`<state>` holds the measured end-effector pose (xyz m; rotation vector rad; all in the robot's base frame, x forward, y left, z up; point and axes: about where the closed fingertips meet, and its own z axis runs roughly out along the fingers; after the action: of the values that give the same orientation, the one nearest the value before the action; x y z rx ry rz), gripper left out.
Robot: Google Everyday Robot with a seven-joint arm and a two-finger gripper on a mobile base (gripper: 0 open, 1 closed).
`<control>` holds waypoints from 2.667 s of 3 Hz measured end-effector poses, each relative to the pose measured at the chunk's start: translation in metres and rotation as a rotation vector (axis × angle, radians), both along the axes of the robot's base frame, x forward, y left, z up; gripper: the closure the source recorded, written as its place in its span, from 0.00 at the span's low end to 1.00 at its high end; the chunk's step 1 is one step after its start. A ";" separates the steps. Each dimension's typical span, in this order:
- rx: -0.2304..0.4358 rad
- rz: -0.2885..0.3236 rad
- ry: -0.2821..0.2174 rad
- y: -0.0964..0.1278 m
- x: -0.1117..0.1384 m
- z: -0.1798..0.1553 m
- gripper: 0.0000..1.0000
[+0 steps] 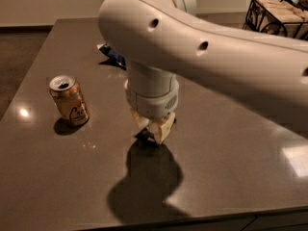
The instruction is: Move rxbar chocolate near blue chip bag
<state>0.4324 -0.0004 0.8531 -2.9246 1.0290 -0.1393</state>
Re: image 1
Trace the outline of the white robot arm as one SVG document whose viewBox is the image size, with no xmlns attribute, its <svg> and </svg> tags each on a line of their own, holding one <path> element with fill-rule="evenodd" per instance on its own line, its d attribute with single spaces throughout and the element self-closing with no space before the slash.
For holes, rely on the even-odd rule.
<svg viewBox="0 0 308 231">
<path fill-rule="evenodd" d="M 195 0 L 105 0 L 98 23 L 124 57 L 129 105 L 161 119 L 177 101 L 177 76 L 227 95 L 306 136 L 306 42 L 220 26 L 195 17 Z"/>
</svg>

